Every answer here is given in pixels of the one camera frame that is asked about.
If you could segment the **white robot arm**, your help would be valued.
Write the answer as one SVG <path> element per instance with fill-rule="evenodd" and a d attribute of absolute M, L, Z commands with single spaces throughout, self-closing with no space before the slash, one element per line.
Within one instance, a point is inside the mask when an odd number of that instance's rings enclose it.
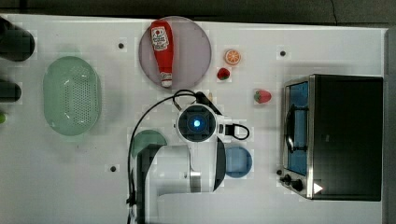
<path fill-rule="evenodd" d="M 215 191 L 226 173 L 226 128 L 232 119 L 208 105 L 189 105 L 179 111 L 176 146 L 150 144 L 136 156 L 134 189 L 136 224 L 163 224 L 158 198 L 166 194 Z"/>

